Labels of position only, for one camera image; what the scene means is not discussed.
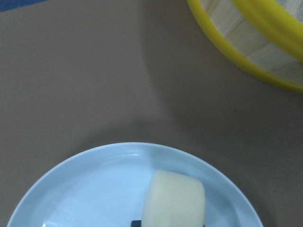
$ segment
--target gray tabletop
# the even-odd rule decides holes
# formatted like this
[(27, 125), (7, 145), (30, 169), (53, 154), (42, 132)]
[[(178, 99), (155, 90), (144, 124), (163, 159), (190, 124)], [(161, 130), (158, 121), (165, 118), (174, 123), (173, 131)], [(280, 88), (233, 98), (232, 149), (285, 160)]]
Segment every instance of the gray tabletop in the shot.
[(0, 226), (44, 173), (123, 141), (210, 163), (266, 227), (303, 223), (303, 96), (247, 75), (185, 1), (52, 0), (0, 13)]

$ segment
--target woven mesh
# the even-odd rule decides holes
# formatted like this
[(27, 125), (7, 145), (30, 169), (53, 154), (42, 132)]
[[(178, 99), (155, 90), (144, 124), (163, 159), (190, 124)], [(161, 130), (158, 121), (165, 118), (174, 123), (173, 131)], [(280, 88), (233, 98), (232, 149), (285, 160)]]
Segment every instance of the woven mesh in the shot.
[(303, 23), (303, 0), (276, 0), (293, 17)]

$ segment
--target white food item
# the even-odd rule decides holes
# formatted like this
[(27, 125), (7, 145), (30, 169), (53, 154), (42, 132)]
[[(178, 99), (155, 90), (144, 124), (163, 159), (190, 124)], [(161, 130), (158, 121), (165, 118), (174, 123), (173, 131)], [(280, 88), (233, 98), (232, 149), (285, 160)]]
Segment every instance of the white food item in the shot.
[(142, 227), (203, 227), (202, 183), (182, 174), (158, 170), (147, 192)]

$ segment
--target light blue plate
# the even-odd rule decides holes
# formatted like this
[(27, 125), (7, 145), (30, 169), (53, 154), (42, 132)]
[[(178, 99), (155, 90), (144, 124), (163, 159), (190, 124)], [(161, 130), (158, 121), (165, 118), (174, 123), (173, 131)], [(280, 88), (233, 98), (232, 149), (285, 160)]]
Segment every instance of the light blue plate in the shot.
[(93, 148), (60, 163), (26, 193), (8, 227), (130, 227), (140, 220), (155, 170), (195, 177), (206, 195), (206, 227), (262, 227), (222, 173), (183, 151), (149, 143)]

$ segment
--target yellow rim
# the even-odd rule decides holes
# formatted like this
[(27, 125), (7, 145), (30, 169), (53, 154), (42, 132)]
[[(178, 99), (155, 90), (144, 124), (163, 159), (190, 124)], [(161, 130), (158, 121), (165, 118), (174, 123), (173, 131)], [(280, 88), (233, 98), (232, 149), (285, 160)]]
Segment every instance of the yellow rim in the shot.
[(232, 0), (241, 14), (268, 40), (303, 62), (303, 23), (276, 0)]
[(196, 21), (198, 22), (206, 36), (210, 39), (210, 41), (212, 41), (215, 47), (231, 62), (236, 64), (239, 68), (246, 71), (250, 75), (266, 83), (269, 83), (282, 89), (303, 93), (303, 86), (280, 79), (264, 71), (263, 69), (257, 67), (249, 60), (247, 60), (239, 52), (237, 52), (213, 26), (212, 22), (209, 20), (207, 14), (200, 5), (199, 0), (187, 0), (187, 2)]

